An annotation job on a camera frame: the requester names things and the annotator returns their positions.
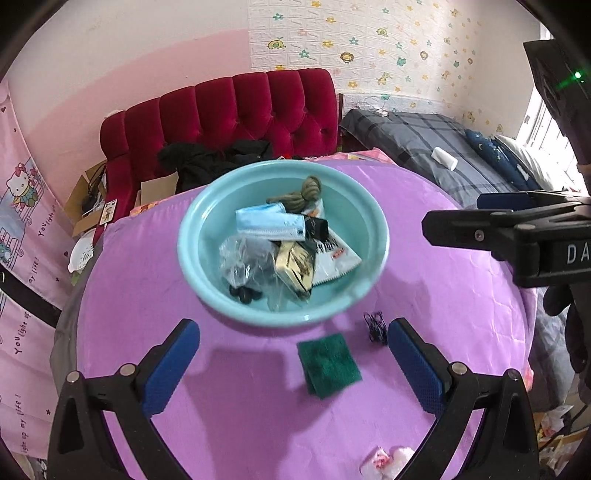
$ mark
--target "metal screw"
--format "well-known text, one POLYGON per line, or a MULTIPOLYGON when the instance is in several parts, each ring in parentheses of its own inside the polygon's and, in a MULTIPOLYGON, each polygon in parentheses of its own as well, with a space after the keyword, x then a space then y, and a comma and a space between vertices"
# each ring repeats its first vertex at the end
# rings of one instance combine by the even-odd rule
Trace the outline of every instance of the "metal screw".
POLYGON ((515 225, 515 228, 518 230, 535 230, 535 225, 530 223, 520 223, 519 225, 515 225))
POLYGON ((521 378, 521 375, 519 374, 519 372, 517 370, 515 370, 514 368, 511 368, 509 371, 507 371, 507 375, 512 380, 519 380, 521 378))
POLYGON ((80 378, 80 372, 78 370, 74 370, 73 372, 68 373, 66 380, 68 383, 75 383, 80 378))
POLYGON ((128 377, 133 375, 135 372, 135 365, 134 364, 125 364, 119 369, 119 373, 124 377, 128 377))
POLYGON ((452 371, 455 374, 463 375, 468 372, 468 367, 464 365, 462 362, 454 362, 452 363, 452 371))

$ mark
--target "hello kitty curtain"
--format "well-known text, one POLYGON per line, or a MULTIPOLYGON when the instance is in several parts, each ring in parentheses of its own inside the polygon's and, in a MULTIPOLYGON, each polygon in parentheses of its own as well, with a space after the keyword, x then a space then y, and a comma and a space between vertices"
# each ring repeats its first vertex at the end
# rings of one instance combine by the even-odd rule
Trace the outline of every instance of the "hello kitty curtain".
MULTIPOLYGON (((7 81, 0 83, 0 264, 63 308, 72 226, 22 137, 7 81)), ((0 278, 0 435, 13 452, 46 458, 57 403, 49 355, 54 329, 2 291, 0 278)))

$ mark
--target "tufted headboard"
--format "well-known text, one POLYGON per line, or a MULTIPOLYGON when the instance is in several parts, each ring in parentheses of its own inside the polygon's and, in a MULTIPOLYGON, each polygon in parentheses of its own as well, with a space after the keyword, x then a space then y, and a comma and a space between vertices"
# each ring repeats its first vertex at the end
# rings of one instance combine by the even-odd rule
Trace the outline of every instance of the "tufted headboard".
POLYGON ((105 119, 107 160, 127 155, 138 181, 165 175, 156 153, 172 142, 222 150, 235 140, 266 139, 279 155, 336 151, 337 106, 323 69, 245 73, 185 87, 105 119))

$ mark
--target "round table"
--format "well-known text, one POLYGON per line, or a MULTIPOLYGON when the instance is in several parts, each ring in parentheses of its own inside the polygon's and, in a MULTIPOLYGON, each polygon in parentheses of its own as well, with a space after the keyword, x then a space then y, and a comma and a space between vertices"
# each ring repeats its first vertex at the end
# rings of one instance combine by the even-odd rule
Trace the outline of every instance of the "round table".
MULTIPOLYGON (((434 417, 422 411, 387 347, 368 339, 364 312, 406 317, 450 361, 475 372, 524 371, 533 335, 531 306, 505 265, 487 252, 436 248, 421 233, 424 214, 454 208, 438 187, 403 168, 327 161, 357 179, 388 219, 387 267, 348 311, 299 330, 242 325, 202 304, 184 280, 176 245, 198 190, 105 232, 79 317, 78 368, 86 377, 137 363, 182 318, 201 328, 201 345, 156 428, 195 480, 361 478, 376 447, 416 449, 434 417), (296 343, 340 332, 363 380, 325 400, 306 391, 296 343)), ((326 206, 330 221, 330 206, 326 206)), ((113 438, 132 477, 143 478, 116 421, 113 438)), ((473 418, 445 478, 462 464, 473 418)))

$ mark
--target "white pillow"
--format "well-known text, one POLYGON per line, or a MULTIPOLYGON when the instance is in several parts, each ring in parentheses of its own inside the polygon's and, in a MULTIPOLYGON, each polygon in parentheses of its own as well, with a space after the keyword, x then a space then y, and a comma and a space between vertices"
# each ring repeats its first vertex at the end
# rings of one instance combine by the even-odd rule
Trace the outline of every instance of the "white pillow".
POLYGON ((558 192, 564 189, 575 192, 578 190, 568 175, 547 153, 522 147, 512 138, 503 137, 503 135, 495 135, 495 138, 519 158, 544 190, 558 192))

